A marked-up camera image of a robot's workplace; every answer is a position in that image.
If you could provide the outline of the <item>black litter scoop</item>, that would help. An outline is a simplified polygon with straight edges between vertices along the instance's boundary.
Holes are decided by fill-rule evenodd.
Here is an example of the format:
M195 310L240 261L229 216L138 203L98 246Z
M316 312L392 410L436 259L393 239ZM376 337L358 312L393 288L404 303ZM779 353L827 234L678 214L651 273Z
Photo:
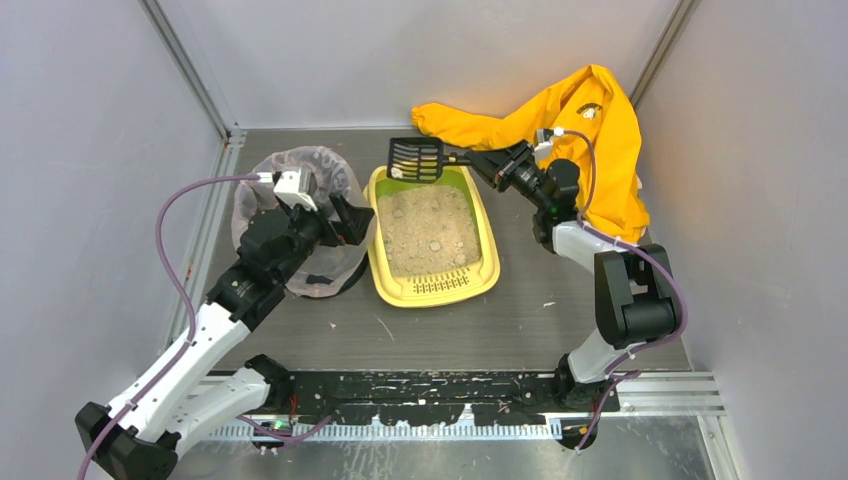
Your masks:
M389 141L387 176L390 169L399 168L401 182L431 184L439 180L446 166L469 166L463 155L445 151L442 140L432 137L394 137Z

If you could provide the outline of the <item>yellow green litter box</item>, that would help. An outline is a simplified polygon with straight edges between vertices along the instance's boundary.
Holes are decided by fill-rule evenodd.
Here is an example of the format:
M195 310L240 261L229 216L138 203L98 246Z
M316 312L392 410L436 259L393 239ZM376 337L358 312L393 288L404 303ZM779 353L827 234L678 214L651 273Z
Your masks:
M395 276L390 271L384 249L377 200L383 195L429 185L450 185L463 191L474 215L481 259L439 274ZM481 295L497 283L501 263L495 236L480 192L468 168L448 167L434 184L412 184L390 179L387 168L379 167L372 173L364 193L376 216L376 230L368 246L368 256L375 288L382 300L399 308L430 308Z

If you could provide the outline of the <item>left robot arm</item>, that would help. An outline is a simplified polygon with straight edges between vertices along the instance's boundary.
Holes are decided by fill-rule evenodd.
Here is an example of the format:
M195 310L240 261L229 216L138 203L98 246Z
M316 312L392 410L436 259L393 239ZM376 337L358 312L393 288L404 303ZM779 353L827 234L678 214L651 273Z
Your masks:
M280 202L250 219L237 261L205 303L191 309L187 329L108 404L89 402L77 413L86 449L80 478L96 463L114 479L166 479L180 457L218 427L256 409L290 406L291 374L265 354L203 394L190 394L282 302L287 283L318 247L365 243L374 210L341 194L331 195L330 205L309 210Z

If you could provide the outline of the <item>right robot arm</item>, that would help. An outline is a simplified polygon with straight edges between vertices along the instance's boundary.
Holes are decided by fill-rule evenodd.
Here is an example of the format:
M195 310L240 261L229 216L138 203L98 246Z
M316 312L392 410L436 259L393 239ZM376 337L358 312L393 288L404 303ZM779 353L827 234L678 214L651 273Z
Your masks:
M505 149L469 151L460 163L492 189L517 191L537 209L535 240L566 258L593 278L595 328L559 361L552 398L565 409L600 410L615 370L642 348L679 334L686 311L665 249L638 246L595 230L580 214L580 169L557 159L547 168L536 164L533 147L520 142Z

